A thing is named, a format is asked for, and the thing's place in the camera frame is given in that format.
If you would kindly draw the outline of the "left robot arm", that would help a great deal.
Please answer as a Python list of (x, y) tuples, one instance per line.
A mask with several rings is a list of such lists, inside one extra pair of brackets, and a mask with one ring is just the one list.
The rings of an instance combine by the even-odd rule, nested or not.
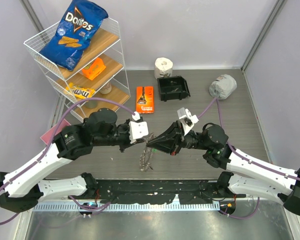
[(0, 172), (0, 207), (21, 213), (38, 203), (72, 196), (91, 199), (98, 184), (90, 173), (68, 179), (48, 179), (47, 176), (81, 156), (89, 155), (94, 147), (118, 146), (121, 152), (144, 142), (148, 124), (139, 114), (117, 125), (118, 116), (109, 108), (90, 114), (83, 123), (69, 125), (53, 139), (48, 150), (43, 150), (19, 169)]

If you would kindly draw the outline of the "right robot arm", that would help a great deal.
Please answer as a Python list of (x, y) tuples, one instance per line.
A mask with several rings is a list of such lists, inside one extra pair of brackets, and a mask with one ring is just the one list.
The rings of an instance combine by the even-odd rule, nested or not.
[(220, 196), (264, 198), (300, 216), (300, 167), (284, 168), (252, 157), (231, 145), (228, 139), (218, 124), (209, 122), (202, 132), (185, 132), (178, 120), (146, 145), (171, 156), (181, 149), (204, 150), (203, 159), (213, 168), (223, 169), (216, 185)]

